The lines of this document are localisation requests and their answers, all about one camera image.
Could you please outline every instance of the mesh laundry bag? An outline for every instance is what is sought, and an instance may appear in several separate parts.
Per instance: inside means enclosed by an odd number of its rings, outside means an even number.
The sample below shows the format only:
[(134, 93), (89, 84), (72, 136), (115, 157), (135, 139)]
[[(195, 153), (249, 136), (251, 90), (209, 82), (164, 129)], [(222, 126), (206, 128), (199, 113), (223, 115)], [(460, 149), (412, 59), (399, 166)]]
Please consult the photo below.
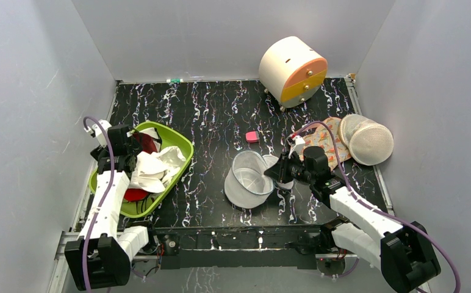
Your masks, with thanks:
[(342, 119), (338, 136), (354, 160), (363, 165), (379, 164), (394, 150), (394, 137), (390, 130), (358, 114), (347, 115)]

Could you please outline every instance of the white wall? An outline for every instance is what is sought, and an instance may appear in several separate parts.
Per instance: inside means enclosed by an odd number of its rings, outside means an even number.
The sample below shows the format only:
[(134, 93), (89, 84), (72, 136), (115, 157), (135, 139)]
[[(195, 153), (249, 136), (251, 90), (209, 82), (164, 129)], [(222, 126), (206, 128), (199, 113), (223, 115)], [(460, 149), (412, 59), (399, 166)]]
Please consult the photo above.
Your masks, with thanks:
[(45, 292), (115, 81), (70, 0), (0, 0), (0, 292)]
[(276, 41), (296, 35), (357, 72), (394, 0), (73, 0), (117, 80), (256, 79)]
[[(471, 1), (397, 1), (358, 71), (364, 115), (394, 134), (395, 212), (448, 251), (471, 293)], [(452, 292), (449, 266), (430, 286)]]

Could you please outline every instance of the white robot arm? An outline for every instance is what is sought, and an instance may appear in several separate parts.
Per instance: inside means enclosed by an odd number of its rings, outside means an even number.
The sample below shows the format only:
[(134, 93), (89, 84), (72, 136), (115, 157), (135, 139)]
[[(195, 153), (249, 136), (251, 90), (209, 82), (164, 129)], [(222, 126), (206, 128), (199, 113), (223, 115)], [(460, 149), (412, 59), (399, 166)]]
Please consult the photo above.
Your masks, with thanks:
[[(142, 147), (131, 136), (127, 125), (111, 126), (105, 120), (99, 121), (99, 124), (107, 131), (112, 144), (115, 168), (111, 170), (106, 138), (98, 125), (85, 128), (100, 144), (91, 152), (98, 161), (96, 196), (78, 238), (65, 246), (68, 267), (77, 288), (82, 291), (85, 290), (85, 273), (92, 289), (125, 285), (129, 280), (133, 257), (149, 243), (148, 229), (144, 226), (126, 228), (117, 238), (122, 201)], [(90, 238), (85, 251), (84, 243), (88, 235)], [(84, 253), (87, 254), (86, 272), (82, 262)]]
[[(303, 156), (301, 161), (296, 151), (286, 150), (264, 175), (279, 183), (293, 179), (308, 183), (318, 201), (346, 217), (322, 226), (320, 247), (354, 252), (377, 267), (399, 293), (408, 293), (440, 274), (431, 243), (410, 227), (373, 212), (377, 207), (365, 199), (353, 197), (343, 180), (331, 174), (323, 148), (307, 147)], [(425, 231), (417, 222), (412, 225)]]

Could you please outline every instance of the black speckled mat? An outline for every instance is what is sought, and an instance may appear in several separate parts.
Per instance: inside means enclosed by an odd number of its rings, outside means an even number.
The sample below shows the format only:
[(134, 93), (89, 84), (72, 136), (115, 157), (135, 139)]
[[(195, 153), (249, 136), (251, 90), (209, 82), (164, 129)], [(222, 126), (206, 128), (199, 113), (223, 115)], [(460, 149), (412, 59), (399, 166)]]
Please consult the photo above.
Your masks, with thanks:
[[(285, 113), (259, 81), (121, 84), (110, 122), (135, 126), (156, 121), (194, 144), (189, 170), (150, 215), (157, 228), (320, 225), (336, 213), (314, 199), (307, 186), (275, 190), (263, 205), (244, 210), (226, 198), (224, 179), (238, 151), (278, 156), (294, 129), (353, 112), (343, 78), (325, 79), (311, 99)], [(259, 143), (246, 142), (248, 131), (259, 132)], [(344, 165), (354, 188), (385, 210), (373, 168), (352, 159)]]

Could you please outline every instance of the green plastic bin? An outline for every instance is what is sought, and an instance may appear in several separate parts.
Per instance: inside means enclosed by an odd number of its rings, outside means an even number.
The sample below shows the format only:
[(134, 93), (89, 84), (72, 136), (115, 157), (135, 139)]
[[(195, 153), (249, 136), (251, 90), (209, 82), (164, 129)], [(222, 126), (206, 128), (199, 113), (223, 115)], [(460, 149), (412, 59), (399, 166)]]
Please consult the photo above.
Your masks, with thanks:
[[(184, 174), (185, 170), (189, 167), (189, 163), (192, 159), (192, 154), (194, 152), (194, 146), (188, 139), (186, 139), (183, 135), (165, 125), (156, 122), (146, 121), (137, 125), (135, 129), (141, 131), (151, 127), (154, 127), (158, 130), (158, 134), (160, 134), (160, 137), (162, 138), (162, 149), (173, 145), (180, 148), (182, 154), (185, 157), (185, 164), (181, 168), (180, 172), (178, 172), (178, 174), (174, 176), (171, 184), (167, 186), (165, 191), (159, 194), (154, 202), (152, 202), (151, 204), (148, 203), (149, 206), (147, 208), (142, 207), (141, 204), (124, 201), (121, 206), (121, 214), (129, 218), (145, 217), (156, 209), (156, 207), (162, 202), (162, 200), (169, 193), (169, 191), (174, 188), (174, 185), (176, 185), (180, 177)], [(92, 175), (90, 176), (90, 179), (88, 181), (88, 186), (90, 187), (90, 190), (95, 194), (95, 189), (97, 186), (97, 168), (92, 172)]]

